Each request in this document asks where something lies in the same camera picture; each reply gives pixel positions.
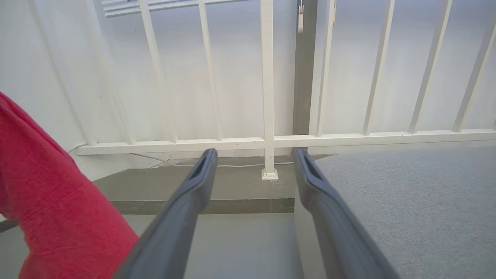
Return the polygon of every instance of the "white metal railing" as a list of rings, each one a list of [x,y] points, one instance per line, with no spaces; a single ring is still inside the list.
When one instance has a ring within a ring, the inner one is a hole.
[[[210,54],[210,41],[208,34],[208,23],[205,12],[205,3],[212,2],[209,0],[196,1],[200,9],[201,27],[203,32],[204,46],[207,57],[208,76],[210,81],[210,91],[212,95],[212,104],[215,115],[215,124],[217,129],[216,139],[178,139],[174,117],[172,116],[172,108],[167,113],[161,112],[161,120],[163,126],[170,131],[172,138],[162,141],[136,141],[133,131],[130,128],[127,112],[122,104],[119,94],[112,88],[112,96],[118,108],[120,121],[124,127],[126,142],[114,143],[97,143],[88,129],[88,124],[83,121],[82,112],[76,106],[76,97],[73,88],[66,76],[67,70],[60,56],[57,55],[59,47],[54,34],[50,32],[50,28],[46,28],[47,19],[41,9],[41,0],[32,0],[37,10],[37,16],[40,17],[41,27],[44,33],[46,42],[50,48],[52,59],[56,65],[61,83],[69,98],[70,105],[76,115],[76,118],[81,126],[81,130],[87,140],[88,146],[83,146],[77,149],[79,155],[93,154],[116,154],[116,153],[144,153],[144,152],[179,152],[179,151],[203,151],[207,148],[216,148],[218,150],[236,150],[236,149],[264,149],[265,150],[265,168],[262,171],[263,179],[278,179],[277,170],[274,168],[274,148],[281,147],[304,147],[304,146],[354,146],[354,145],[374,145],[374,144],[401,144],[401,143],[425,143],[425,142],[450,142],[450,141],[473,141],[473,140],[496,140],[496,131],[493,129],[470,129],[462,130],[466,116],[472,106],[474,93],[477,88],[480,73],[484,68],[489,57],[490,49],[493,45],[496,34],[496,18],[490,29],[487,31],[481,44],[472,74],[470,76],[462,104],[459,108],[455,123],[451,130],[440,131],[418,131],[418,122],[422,117],[422,107],[426,95],[429,92],[430,79],[436,67],[437,58],[441,49],[446,24],[451,9],[452,0],[444,0],[442,5],[439,23],[434,33],[434,38],[429,53],[429,58],[422,80],[419,96],[412,116],[411,124],[407,132],[384,132],[371,133],[370,120],[374,107],[374,97],[378,84],[381,82],[381,72],[384,65],[384,60],[387,51],[389,40],[389,32],[391,28],[391,20],[394,12],[394,0],[388,0],[382,32],[380,35],[379,48],[375,63],[375,69],[372,79],[372,86],[367,105],[367,112],[364,121],[363,132],[361,134],[322,134],[322,123],[325,120],[325,98],[328,91],[328,76],[330,65],[330,49],[332,39],[332,28],[335,15],[335,5],[333,0],[330,0],[327,10],[327,31],[324,45],[324,63],[322,69],[322,79],[320,96],[318,103],[317,128],[315,135],[303,136],[275,136],[274,135],[274,47],[273,47],[273,10],[272,0],[260,0],[261,13],[261,47],[262,47],[262,82],[263,82],[263,124],[264,137],[252,138],[223,138],[221,130],[221,119],[219,114],[219,105],[217,101],[216,86],[214,82],[214,73],[212,68],[212,57]],[[153,25],[150,18],[150,8],[148,0],[138,0],[139,9],[141,10],[146,37],[150,49],[150,55],[153,61],[155,76],[159,84],[160,92],[156,92],[157,99],[163,103],[171,105],[169,92],[167,91],[162,66],[160,63]],[[104,47],[103,35],[96,17],[96,10],[92,0],[86,0],[89,19],[92,22],[94,31],[95,44],[99,50],[100,61],[104,69],[107,82],[115,84],[111,79],[109,70],[109,61],[107,50]]]

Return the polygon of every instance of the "red towel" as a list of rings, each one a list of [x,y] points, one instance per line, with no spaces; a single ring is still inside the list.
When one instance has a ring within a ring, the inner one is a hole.
[[[0,212],[17,220],[29,247],[20,278],[110,278],[138,240],[67,152],[1,92]]]

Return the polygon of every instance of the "railing post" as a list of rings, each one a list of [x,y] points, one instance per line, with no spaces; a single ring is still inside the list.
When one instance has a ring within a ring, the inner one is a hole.
[[[143,25],[145,27],[146,39],[148,40],[148,48],[150,49],[150,55],[152,57],[153,69],[155,70],[155,77],[160,89],[157,97],[159,100],[163,100],[162,103],[166,103],[168,108],[166,109],[166,113],[164,113],[163,109],[159,110],[159,115],[161,115],[163,119],[167,119],[169,132],[172,137],[171,141],[176,143],[178,141],[178,134],[176,125],[174,124],[173,105],[168,95],[169,92],[166,90],[165,86],[164,70],[162,69],[162,63],[160,62],[160,55],[158,53],[157,41],[155,40],[155,32],[153,31],[148,0],[139,0],[139,8],[141,9],[141,17],[143,18]]]
[[[42,2],[43,1],[41,0],[31,0],[31,7],[34,9],[35,17],[39,21],[43,38],[50,52],[50,58],[54,64],[55,71],[57,72],[57,76],[62,85],[64,93],[69,101],[70,108],[72,109],[76,117],[77,124],[81,128],[81,132],[83,133],[83,136],[86,139],[88,145],[94,146],[96,145],[96,140],[91,133],[89,123],[87,123],[80,106],[78,106],[77,104],[76,92],[69,76],[67,75],[67,66],[65,65],[65,62],[63,60],[56,35],[50,27],[50,20],[41,11]]]
[[[274,39],[272,0],[260,0],[265,168],[263,180],[277,180],[274,168]]]
[[[369,96],[369,103],[367,105],[367,112],[365,113],[364,129],[362,134],[368,136],[370,134],[370,121],[373,108],[373,100],[375,92],[377,91],[384,62],[386,60],[387,45],[389,43],[389,33],[391,32],[391,22],[393,21],[394,0],[388,0],[386,4],[386,11],[384,13],[384,21],[382,22],[382,31],[380,34],[379,47],[377,49],[377,58],[375,60],[375,69],[373,71],[372,86]]]
[[[322,126],[325,116],[325,100],[327,91],[329,89],[329,68],[331,64],[331,41],[332,41],[332,27],[334,25],[334,15],[336,9],[336,0],[329,0],[327,9],[327,32],[324,41],[324,57],[322,62],[322,77],[320,79],[320,96],[318,100],[318,114],[317,114],[317,137],[322,136]]]

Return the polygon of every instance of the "gray pillar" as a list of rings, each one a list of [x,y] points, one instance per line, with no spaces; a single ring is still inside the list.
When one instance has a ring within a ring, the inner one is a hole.
[[[298,18],[300,0],[295,1]],[[308,135],[310,122],[311,86],[313,80],[313,54],[315,52],[315,28],[317,25],[317,0],[303,0],[303,32],[295,26],[295,95],[293,105],[293,134]]]

